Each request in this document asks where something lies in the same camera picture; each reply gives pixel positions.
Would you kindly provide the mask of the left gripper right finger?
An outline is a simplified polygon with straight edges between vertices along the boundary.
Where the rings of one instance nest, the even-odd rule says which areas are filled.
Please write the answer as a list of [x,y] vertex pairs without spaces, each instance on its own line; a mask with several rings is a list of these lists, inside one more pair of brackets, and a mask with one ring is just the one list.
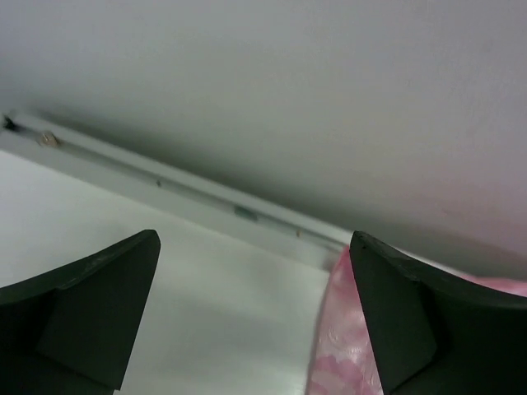
[[526,299],[449,274],[364,232],[352,270],[386,394],[524,394]]

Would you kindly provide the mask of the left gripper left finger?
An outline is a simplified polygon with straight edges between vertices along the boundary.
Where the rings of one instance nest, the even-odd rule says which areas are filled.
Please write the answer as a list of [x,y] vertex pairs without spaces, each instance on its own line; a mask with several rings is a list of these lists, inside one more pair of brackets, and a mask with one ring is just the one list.
[[3,394],[121,389],[161,241],[143,230],[1,289]]

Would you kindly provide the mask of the pink floral pillowcase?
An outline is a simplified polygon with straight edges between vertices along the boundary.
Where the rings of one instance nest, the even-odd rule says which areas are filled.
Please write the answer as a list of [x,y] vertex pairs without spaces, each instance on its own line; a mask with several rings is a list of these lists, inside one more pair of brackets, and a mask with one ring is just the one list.
[[[334,267],[325,291],[309,373],[311,394],[386,394],[375,363],[349,250]],[[455,276],[526,299],[526,286],[519,281]]]

